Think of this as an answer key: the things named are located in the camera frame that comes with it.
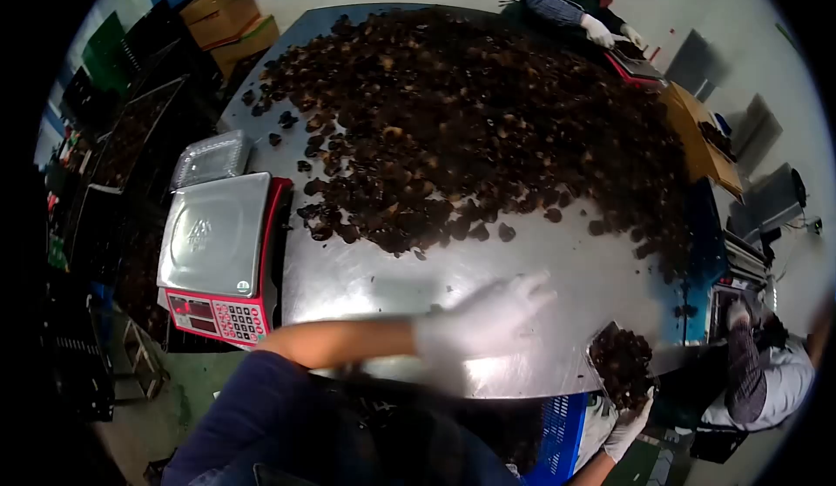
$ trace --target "concrete floor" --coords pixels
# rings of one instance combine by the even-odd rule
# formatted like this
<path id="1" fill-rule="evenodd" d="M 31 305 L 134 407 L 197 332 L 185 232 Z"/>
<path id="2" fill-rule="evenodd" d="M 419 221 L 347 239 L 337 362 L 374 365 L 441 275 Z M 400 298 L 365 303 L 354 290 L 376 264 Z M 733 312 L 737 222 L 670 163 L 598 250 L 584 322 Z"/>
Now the concrete floor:
<path id="1" fill-rule="evenodd" d="M 121 332 L 124 320 L 116 320 L 120 332 L 111 342 L 111 358 L 116 372 L 129 371 L 127 355 L 122 349 Z M 244 351 L 226 354 L 165 354 L 152 341 L 145 344 L 155 351 L 171 380 L 163 384 L 160 394 L 151 402 L 114 409 L 113 421 L 97 422 L 95 430 L 110 451 L 129 483 L 145 484 L 142 472 L 148 462 L 170 457 L 214 401 L 213 393 L 223 387 Z M 140 388 L 133 382 L 121 381 L 116 397 L 139 397 Z"/>

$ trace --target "red scale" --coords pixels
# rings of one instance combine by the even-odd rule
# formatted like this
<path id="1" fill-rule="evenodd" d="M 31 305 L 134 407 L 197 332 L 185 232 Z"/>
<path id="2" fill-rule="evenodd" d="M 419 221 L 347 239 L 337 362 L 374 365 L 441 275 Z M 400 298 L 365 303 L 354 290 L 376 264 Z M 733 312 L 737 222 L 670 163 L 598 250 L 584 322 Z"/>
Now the red scale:
<path id="1" fill-rule="evenodd" d="M 273 328 L 273 242 L 292 186 L 257 172 L 176 190 L 157 271 L 176 328 L 244 347 Z"/>
<path id="2" fill-rule="evenodd" d="M 618 49 L 603 53 L 615 69 L 615 72 L 629 84 L 637 87 L 660 89 L 664 86 L 664 76 L 647 60 L 628 58 Z"/>

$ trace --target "white latex glove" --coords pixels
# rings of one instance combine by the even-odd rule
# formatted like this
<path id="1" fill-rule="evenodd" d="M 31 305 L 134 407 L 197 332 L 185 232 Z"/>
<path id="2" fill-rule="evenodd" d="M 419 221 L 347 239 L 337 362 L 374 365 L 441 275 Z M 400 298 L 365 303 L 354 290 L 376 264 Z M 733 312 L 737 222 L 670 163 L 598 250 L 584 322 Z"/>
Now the white latex glove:
<path id="1" fill-rule="evenodd" d="M 644 40 L 641 38 L 641 34 L 637 33 L 635 29 L 630 27 L 628 24 L 623 24 L 621 26 L 621 33 L 627 36 L 627 38 L 629 38 L 636 47 L 640 49 L 644 47 Z"/>
<path id="2" fill-rule="evenodd" d="M 526 341 L 522 326 L 557 297 L 542 287 L 548 280 L 548 272 L 517 275 L 475 292 L 452 310 L 415 317 L 415 350 L 428 360 L 459 361 L 518 351 Z"/>
<path id="3" fill-rule="evenodd" d="M 735 324 L 742 322 L 749 324 L 751 322 L 751 318 L 749 317 L 749 311 L 746 308 L 746 303 L 739 299 L 734 303 L 729 304 L 729 309 L 726 310 L 726 324 L 728 324 L 729 330 L 731 330 Z"/>
<path id="4" fill-rule="evenodd" d="M 606 25 L 602 24 L 601 21 L 598 21 L 589 14 L 581 16 L 580 26 L 586 30 L 587 39 L 607 49 L 612 49 L 615 45 L 613 35 L 610 30 L 607 29 Z"/>
<path id="5" fill-rule="evenodd" d="M 653 392 L 653 387 L 647 391 L 648 400 L 641 408 L 641 412 L 624 410 L 619 416 L 619 420 L 615 422 L 615 427 L 610 432 L 610 436 L 603 442 L 603 450 L 612 460 L 620 461 L 635 438 L 644 429 L 647 418 L 651 415 Z"/>

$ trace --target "cardboard box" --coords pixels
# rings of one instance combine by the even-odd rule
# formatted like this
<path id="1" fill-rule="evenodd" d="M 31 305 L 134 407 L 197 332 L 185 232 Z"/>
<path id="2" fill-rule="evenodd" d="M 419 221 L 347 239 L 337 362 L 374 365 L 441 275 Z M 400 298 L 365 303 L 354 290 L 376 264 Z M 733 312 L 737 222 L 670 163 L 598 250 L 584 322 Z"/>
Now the cardboard box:
<path id="1" fill-rule="evenodd" d="M 180 11 L 201 48 L 237 40 L 260 15 L 255 0 L 194 0 Z"/>
<path id="2" fill-rule="evenodd" d="M 691 181 L 708 176 L 734 194 L 743 192 L 734 163 L 702 137 L 698 125 L 704 121 L 714 125 L 705 105 L 674 82 L 662 91 L 659 99 L 667 105 L 668 122 L 682 139 Z"/>
<path id="3" fill-rule="evenodd" d="M 235 69 L 235 63 L 250 54 L 262 51 L 272 46 L 278 38 L 278 26 L 273 16 L 265 16 L 246 27 L 241 38 L 228 44 L 212 49 L 212 57 L 221 69 L 223 77 L 229 76 Z"/>

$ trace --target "stainless steel table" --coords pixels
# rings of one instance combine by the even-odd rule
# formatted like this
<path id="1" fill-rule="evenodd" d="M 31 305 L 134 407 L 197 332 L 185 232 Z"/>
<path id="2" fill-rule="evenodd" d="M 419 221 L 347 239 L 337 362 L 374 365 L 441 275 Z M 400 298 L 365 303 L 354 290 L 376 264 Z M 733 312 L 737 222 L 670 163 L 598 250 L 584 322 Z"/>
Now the stainless steel table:
<path id="1" fill-rule="evenodd" d="M 300 116 L 290 131 L 281 131 L 277 122 L 283 111 L 299 115 L 290 101 L 274 103 L 269 112 L 253 117 L 241 95 L 248 89 L 258 93 L 261 82 L 257 78 L 264 62 L 276 59 L 291 44 L 307 44 L 318 34 L 328 34 L 340 14 L 359 23 L 368 13 L 393 7 L 408 10 L 425 5 L 370 3 L 308 11 L 266 52 L 222 115 L 231 128 L 243 129 L 257 140 L 249 170 L 293 180 L 294 211 L 321 198 L 302 194 L 308 179 L 325 178 L 319 162 L 313 162 L 310 177 L 297 172 L 296 163 L 304 159 L 308 138 L 305 118 Z M 269 132 L 283 135 L 281 145 L 270 146 Z M 589 216 L 582 217 L 581 209 Z M 643 334 L 657 355 L 681 328 L 672 313 L 681 303 L 679 289 L 663 283 L 654 269 L 658 260 L 654 256 L 637 260 L 627 234 L 591 237 L 587 223 L 595 215 L 593 203 L 586 200 L 563 209 L 558 224 L 544 219 L 543 211 L 525 216 L 500 213 L 495 224 L 487 225 L 491 238 L 485 243 L 452 241 L 447 249 L 428 250 L 426 261 L 420 261 L 412 253 L 396 259 L 365 240 L 349 245 L 334 235 L 327 242 L 316 242 L 293 212 L 283 269 L 282 323 L 415 314 L 433 305 L 447 308 L 496 278 L 548 269 L 559 301 L 533 325 L 532 350 L 468 361 L 464 395 L 541 397 L 593 390 L 596 384 L 583 350 L 598 328 L 616 319 L 624 328 Z M 515 240 L 499 240 L 496 228 L 501 222 L 517 230 Z M 365 369 L 374 376 L 402 381 L 424 378 L 421 363 L 408 357 L 369 361 Z"/>

